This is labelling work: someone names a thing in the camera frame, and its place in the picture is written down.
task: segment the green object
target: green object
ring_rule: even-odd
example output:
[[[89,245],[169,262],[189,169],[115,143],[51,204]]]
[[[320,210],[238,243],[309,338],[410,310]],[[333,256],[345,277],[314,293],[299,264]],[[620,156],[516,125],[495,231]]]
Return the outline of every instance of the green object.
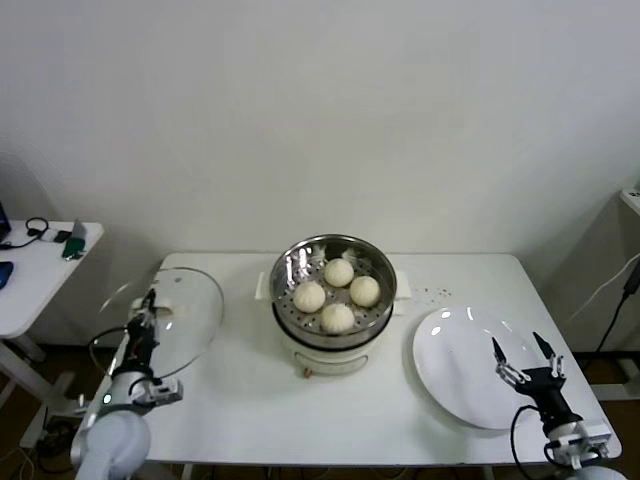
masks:
[[[64,245],[62,258],[64,258],[65,260],[78,260],[79,258],[82,258],[84,246],[84,238],[69,238],[67,240],[67,243],[65,243]]]
[[[67,239],[67,243],[64,245],[64,251],[62,252],[62,258],[67,261],[78,260],[82,258],[84,252],[84,246],[86,244],[85,237],[87,231],[84,225],[80,221],[76,220],[73,223],[73,229],[71,230],[71,236]]]

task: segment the black cable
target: black cable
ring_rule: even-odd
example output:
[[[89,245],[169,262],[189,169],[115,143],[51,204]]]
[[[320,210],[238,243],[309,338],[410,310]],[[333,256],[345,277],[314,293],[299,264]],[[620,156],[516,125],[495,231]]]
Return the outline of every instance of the black cable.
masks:
[[[551,450],[551,445],[545,445],[544,446],[544,457],[547,459],[547,462],[549,462],[551,465],[554,465],[554,466],[556,466],[558,468],[563,468],[563,469],[569,468],[566,465],[563,465],[561,463],[556,462],[555,459],[552,458],[551,455],[549,455],[549,450]]]
[[[140,382],[144,382],[144,381],[149,381],[149,382],[153,382],[154,378],[150,377],[149,375],[145,375],[144,377],[140,377],[138,380],[136,380],[135,382],[133,382],[131,384],[131,386],[129,386],[129,391],[127,392],[127,395],[131,395],[133,393],[133,388],[139,384]]]
[[[100,332],[99,334],[97,334],[95,337],[93,337],[91,340],[89,340],[89,343],[87,344],[87,347],[89,347],[89,356],[91,357],[91,361],[93,362],[93,364],[96,366],[96,368],[98,368],[99,370],[102,371],[102,373],[107,373],[107,369],[104,368],[100,362],[98,362],[98,359],[95,356],[95,353],[93,351],[93,346],[94,344],[102,337],[104,337],[105,335],[108,335],[110,333],[114,333],[114,332],[126,332],[127,331],[127,327],[113,327],[113,328],[109,328],[108,330],[105,330],[104,332]]]
[[[607,338],[609,337],[609,334],[611,333],[611,330],[613,329],[613,327],[615,326],[616,322],[618,321],[618,315],[620,315],[620,310],[622,309],[622,306],[624,305],[624,302],[626,302],[628,298],[629,298],[629,292],[625,291],[622,294],[622,298],[620,299],[620,303],[618,303],[618,307],[616,308],[616,312],[613,314],[613,319],[611,320],[611,323],[609,324],[609,328],[607,328],[607,331],[605,332],[604,336],[602,337],[602,340],[600,341],[600,344],[598,345],[598,348],[596,348],[596,351],[594,352],[595,355],[600,353],[600,350],[602,350],[602,347],[604,346],[604,342],[607,341]],[[593,359],[589,360],[585,364],[585,366],[582,368],[582,371],[586,372],[587,368],[589,368],[591,363],[593,363]]]
[[[31,217],[29,220],[24,222],[27,231],[32,230],[31,223],[38,221],[44,223],[44,230],[40,230],[39,228],[33,228],[38,233],[28,242],[23,243],[22,245],[13,245],[11,242],[1,243],[0,250],[15,250],[16,248],[24,248],[31,245],[33,242],[36,242],[42,238],[42,236],[49,230],[49,221],[46,218],[42,217]]]
[[[540,412],[540,410],[538,410],[538,408],[534,407],[533,405],[524,405],[518,409],[515,416],[513,417],[513,421],[511,422],[511,429],[509,430],[509,440],[511,442],[511,454],[513,455],[513,459],[516,462],[516,467],[518,467],[518,470],[520,471],[522,476],[527,480],[537,480],[527,473],[527,471],[524,469],[524,467],[520,463],[520,460],[518,459],[518,453],[516,452],[516,440],[515,440],[516,424],[518,423],[518,418],[525,410],[535,410],[536,412]]]
[[[66,453],[71,449],[73,437],[78,431],[78,427],[68,420],[53,420],[46,429],[47,435],[39,440],[36,444],[36,462],[38,468],[44,473],[50,475],[62,475],[73,470],[73,466],[63,469],[55,469],[48,467],[43,463],[44,458],[55,458]]]

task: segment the cable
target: cable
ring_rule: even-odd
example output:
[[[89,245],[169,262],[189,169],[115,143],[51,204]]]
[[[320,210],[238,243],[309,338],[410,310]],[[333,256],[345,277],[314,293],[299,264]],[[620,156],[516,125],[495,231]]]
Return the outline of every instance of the cable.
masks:
[[[589,304],[593,301],[594,298],[596,298],[598,296],[598,294],[606,287],[608,287],[609,285],[611,285],[613,282],[615,282],[618,277],[620,277],[620,275],[622,275],[627,268],[629,268],[629,265],[631,265],[635,260],[637,260],[638,258],[640,258],[640,253],[634,255],[633,257],[631,257],[631,259],[624,264],[624,267],[622,267],[620,269],[620,271],[618,273],[616,273],[613,277],[611,277],[609,280],[607,280],[606,282],[604,282],[602,285],[600,285],[598,288],[596,288],[596,291],[593,292],[593,294],[589,297],[589,299],[584,302],[582,304],[582,306],[580,308],[578,308],[578,310],[576,310],[568,319],[567,319],[567,324],[571,323],[578,315],[580,315],[582,313],[582,311],[587,308],[589,306]]]
[[[602,340],[600,340],[600,345],[598,345],[598,348],[596,348],[596,351],[594,352],[594,355],[597,355],[598,353],[600,353],[600,350],[602,350],[602,347],[604,346],[604,342],[607,341],[607,338],[609,337],[609,334],[611,333],[611,330],[613,329],[614,325],[618,321],[618,315],[620,315],[620,310],[622,309],[622,306],[624,305],[624,302],[626,302],[628,298],[629,298],[629,293],[628,292],[624,292],[622,294],[622,298],[620,299],[620,303],[618,303],[618,306],[616,307],[616,312],[613,314],[613,318],[611,319],[611,323],[609,324],[609,328],[607,328],[607,331],[605,332],[604,336],[602,337]],[[593,359],[589,360],[585,364],[585,366],[582,369],[582,371],[586,372],[587,368],[589,368],[589,366],[591,365],[592,362],[593,362]]]
[[[102,373],[104,373],[105,375],[107,374],[107,369],[104,368],[100,364],[100,362],[98,362],[98,359],[96,358],[95,352],[93,351],[93,346],[98,342],[99,339],[101,339],[105,335],[108,335],[109,333],[126,332],[126,331],[127,331],[127,327],[124,327],[124,326],[123,327],[109,328],[108,330],[105,330],[104,332],[100,332],[98,335],[93,337],[91,340],[89,340],[89,343],[87,344],[87,347],[89,347],[89,356],[91,357],[91,361],[96,366],[96,368],[98,370],[101,370]]]
[[[23,480],[22,474],[24,473],[24,467],[27,464],[29,465],[29,468],[31,468],[31,475],[29,476],[29,479],[31,480],[36,475],[36,467],[33,465],[33,461],[29,458],[29,455],[27,455],[23,449],[19,448],[18,451],[24,457],[24,463],[22,464],[22,467],[20,467],[20,480]]]
[[[520,460],[518,459],[518,453],[516,452],[516,439],[515,439],[516,424],[518,423],[518,417],[520,417],[520,415],[525,410],[535,410],[536,412],[540,412],[540,410],[538,410],[538,408],[534,407],[533,405],[524,405],[518,409],[518,411],[516,412],[516,415],[513,417],[513,421],[511,422],[511,429],[509,430],[509,441],[511,442],[511,454],[513,455],[513,459],[516,462],[516,467],[518,467],[518,470],[520,471],[522,476],[527,480],[537,480],[527,473],[527,471],[524,469],[524,467],[520,463]]]
[[[44,230],[40,230],[39,228],[32,228],[31,223],[38,221],[44,223]],[[46,218],[42,217],[31,217],[29,220],[24,222],[25,227],[27,228],[27,232],[29,230],[35,230],[38,233],[29,240],[28,242],[23,243],[22,245],[13,245],[11,242],[5,242],[0,244],[0,250],[15,250],[16,248],[24,248],[31,245],[33,242],[38,241],[42,238],[42,236],[49,230],[49,221]]]

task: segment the steamed bun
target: steamed bun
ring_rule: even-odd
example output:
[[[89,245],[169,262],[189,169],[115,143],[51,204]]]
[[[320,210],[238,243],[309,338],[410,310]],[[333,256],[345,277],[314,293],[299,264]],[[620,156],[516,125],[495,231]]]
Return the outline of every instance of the steamed bun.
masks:
[[[380,285],[373,277],[358,277],[351,284],[349,294],[355,304],[370,308],[380,300]]]
[[[334,303],[322,310],[320,327],[327,333],[343,333],[353,327],[355,321],[349,307],[342,303]]]
[[[344,287],[353,280],[353,267],[342,258],[334,258],[324,267],[324,279],[329,285]]]
[[[317,312],[324,301],[324,289],[317,282],[301,283],[293,292],[293,304],[304,313]]]

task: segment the white plate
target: white plate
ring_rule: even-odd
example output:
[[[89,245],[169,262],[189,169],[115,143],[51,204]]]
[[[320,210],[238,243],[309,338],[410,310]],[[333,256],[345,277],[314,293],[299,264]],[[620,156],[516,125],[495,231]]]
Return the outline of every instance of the white plate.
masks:
[[[540,366],[531,344],[508,322],[468,306],[428,315],[416,330],[413,358],[422,383],[446,410],[478,427],[509,429],[518,407],[531,400],[496,374],[492,337],[516,368]]]

